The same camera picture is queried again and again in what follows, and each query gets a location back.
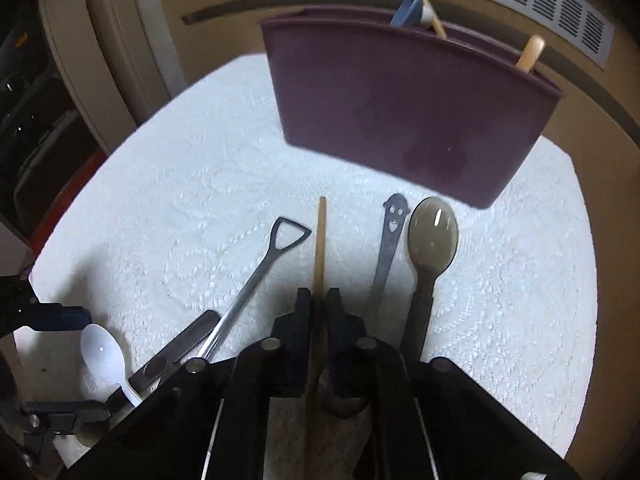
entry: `plastic spoon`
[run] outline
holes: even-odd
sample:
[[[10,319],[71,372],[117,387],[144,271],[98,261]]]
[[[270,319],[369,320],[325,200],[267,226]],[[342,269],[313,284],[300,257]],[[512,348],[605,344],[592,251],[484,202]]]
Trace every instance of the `plastic spoon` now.
[[[84,327],[80,336],[80,353],[93,375],[106,383],[119,384],[134,407],[142,402],[127,380],[122,350],[107,329],[95,323]]]
[[[411,298],[400,351],[405,359],[419,361],[433,307],[433,287],[458,248],[458,223],[449,204],[436,197],[420,202],[409,222],[407,245],[418,272],[418,283]]]

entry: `bolt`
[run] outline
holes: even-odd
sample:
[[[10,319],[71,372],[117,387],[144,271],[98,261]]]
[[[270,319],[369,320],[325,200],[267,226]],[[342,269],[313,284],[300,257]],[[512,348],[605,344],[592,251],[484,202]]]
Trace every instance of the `bolt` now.
[[[433,369],[437,372],[450,372],[453,368],[451,361],[446,357],[436,357],[431,361],[431,366],[433,366]]]
[[[281,346],[281,342],[277,337],[268,337],[267,339],[263,339],[260,343],[260,346],[266,351],[277,350]]]
[[[204,370],[204,368],[209,364],[206,359],[202,357],[194,357],[187,361],[187,364],[184,367],[190,374],[197,374]]]
[[[372,337],[364,336],[356,341],[356,345],[360,350],[373,350],[378,346],[378,342]]]

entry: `red object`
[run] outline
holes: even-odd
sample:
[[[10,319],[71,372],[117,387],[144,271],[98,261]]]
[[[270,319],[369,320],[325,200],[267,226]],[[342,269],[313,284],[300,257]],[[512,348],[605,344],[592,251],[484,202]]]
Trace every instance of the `red object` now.
[[[392,12],[319,6],[261,22],[290,144],[489,207],[561,97],[520,53],[468,28],[391,27]]]
[[[78,193],[82,191],[82,188],[91,180],[91,177],[94,176],[105,160],[107,160],[106,153],[101,149],[96,150],[58,193],[51,206],[49,206],[45,217],[33,232],[33,235],[31,235],[31,250],[36,257],[42,252],[44,245],[51,236],[53,229],[58,225],[62,215],[69,209]]]

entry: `beige wall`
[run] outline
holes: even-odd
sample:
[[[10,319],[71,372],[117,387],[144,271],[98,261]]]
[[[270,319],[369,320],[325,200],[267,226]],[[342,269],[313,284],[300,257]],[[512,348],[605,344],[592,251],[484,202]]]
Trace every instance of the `beige wall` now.
[[[0,276],[17,274],[27,256],[27,246],[0,219]]]
[[[188,83],[240,54],[264,49],[260,9],[186,26],[180,19],[231,0],[162,0]],[[548,44],[605,88],[640,123],[640,50],[603,0],[589,0],[614,23],[606,69],[565,40],[489,0],[436,0],[473,9]],[[598,333],[593,375],[567,460],[584,480],[599,478],[640,419],[640,152],[621,127],[570,82],[543,68],[564,91],[545,135],[569,153],[580,179],[598,266]]]

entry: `white textured mat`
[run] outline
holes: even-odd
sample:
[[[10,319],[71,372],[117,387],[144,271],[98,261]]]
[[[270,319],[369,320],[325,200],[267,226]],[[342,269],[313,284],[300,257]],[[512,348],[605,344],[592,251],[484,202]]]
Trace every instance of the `white textured mat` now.
[[[347,310],[359,309],[376,266],[383,202],[395,192],[411,209],[434,194],[287,146],[266,58],[243,57],[180,95],[109,158],[56,227],[31,281],[41,301],[89,308],[135,370],[203,309],[225,311],[278,216],[315,228],[321,194],[326,286],[340,287]],[[450,203],[460,245],[436,284],[423,360],[451,358],[564,456],[589,383],[597,311],[589,219],[572,162],[542,138],[492,208]],[[405,241],[380,315],[381,336],[394,344],[415,285]],[[217,359],[267,335],[274,317],[292,308],[296,289],[311,285],[313,251],[310,238],[276,262]],[[44,384],[45,375],[36,371],[33,380]],[[345,449],[350,441],[335,444],[340,455],[359,453]],[[270,474],[272,464],[294,451],[270,443],[268,453],[267,476],[285,478]]]

